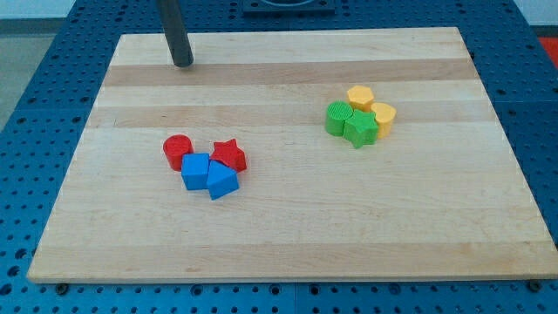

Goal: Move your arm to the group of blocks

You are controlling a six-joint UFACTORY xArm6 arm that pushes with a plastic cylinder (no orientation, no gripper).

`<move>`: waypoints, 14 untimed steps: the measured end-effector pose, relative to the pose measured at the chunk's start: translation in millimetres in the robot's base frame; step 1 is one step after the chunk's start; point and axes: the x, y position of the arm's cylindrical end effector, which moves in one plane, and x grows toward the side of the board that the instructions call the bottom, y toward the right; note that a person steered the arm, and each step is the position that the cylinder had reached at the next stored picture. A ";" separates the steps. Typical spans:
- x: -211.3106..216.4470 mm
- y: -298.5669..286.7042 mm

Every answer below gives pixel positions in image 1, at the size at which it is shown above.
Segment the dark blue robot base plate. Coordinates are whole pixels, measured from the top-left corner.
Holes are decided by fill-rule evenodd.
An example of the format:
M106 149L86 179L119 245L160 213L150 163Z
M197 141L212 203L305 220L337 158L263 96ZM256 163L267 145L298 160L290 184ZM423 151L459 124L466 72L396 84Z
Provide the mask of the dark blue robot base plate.
M241 0L244 15L334 13L335 0Z

